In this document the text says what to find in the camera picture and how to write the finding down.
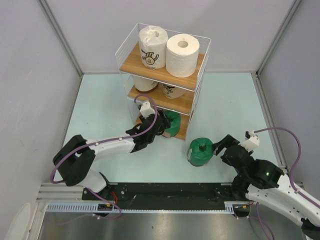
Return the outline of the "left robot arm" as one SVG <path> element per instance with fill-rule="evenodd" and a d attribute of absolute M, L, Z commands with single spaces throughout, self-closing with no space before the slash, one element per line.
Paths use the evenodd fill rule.
<path fill-rule="evenodd" d="M 170 119 L 159 109 L 158 114 L 147 118 L 140 116 L 141 123 L 127 130 L 124 137 L 106 140 L 87 140 L 78 134 L 54 156 L 52 162 L 68 187 L 81 185 L 93 191 L 100 200 L 110 196 L 111 188 L 103 173 L 91 169 L 92 164 L 119 154 L 131 154 L 145 149 L 171 127 Z"/>

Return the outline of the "green roll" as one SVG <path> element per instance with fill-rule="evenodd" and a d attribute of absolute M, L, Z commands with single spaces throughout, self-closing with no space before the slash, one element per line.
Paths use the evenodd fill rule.
<path fill-rule="evenodd" d="M 162 135 L 166 138 L 175 137 L 180 131 L 182 117 L 179 113 L 171 110 L 165 110 L 164 113 L 169 119 L 170 127 L 167 128 Z"/>
<path fill-rule="evenodd" d="M 194 139 L 188 148 L 188 162 L 195 167 L 201 167 L 207 164 L 213 157 L 212 145 L 212 141 L 206 137 Z"/>

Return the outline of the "tan paper roll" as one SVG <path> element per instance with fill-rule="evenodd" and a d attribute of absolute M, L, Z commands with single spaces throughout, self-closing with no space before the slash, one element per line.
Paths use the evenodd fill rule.
<path fill-rule="evenodd" d="M 162 92 L 169 99 L 177 99 L 186 93 L 186 90 L 180 87 L 162 84 Z"/>

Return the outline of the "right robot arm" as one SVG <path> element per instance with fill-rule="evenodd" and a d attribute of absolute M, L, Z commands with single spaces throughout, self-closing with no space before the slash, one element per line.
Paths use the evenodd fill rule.
<path fill-rule="evenodd" d="M 212 144 L 212 152 L 233 167 L 237 173 L 230 187 L 237 200 L 251 200 L 278 212 L 300 227 L 312 240 L 320 238 L 320 202 L 295 183 L 288 174 L 268 160 L 254 159 L 254 149 L 260 139 L 254 131 L 245 133 L 238 141 L 227 135 Z"/>

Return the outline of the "cream paper roll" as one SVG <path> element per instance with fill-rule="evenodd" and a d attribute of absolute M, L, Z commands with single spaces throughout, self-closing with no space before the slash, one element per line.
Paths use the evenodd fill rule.
<path fill-rule="evenodd" d="M 149 93 L 158 86 L 158 82 L 144 77 L 132 75 L 132 78 L 134 87 L 140 93 Z"/>

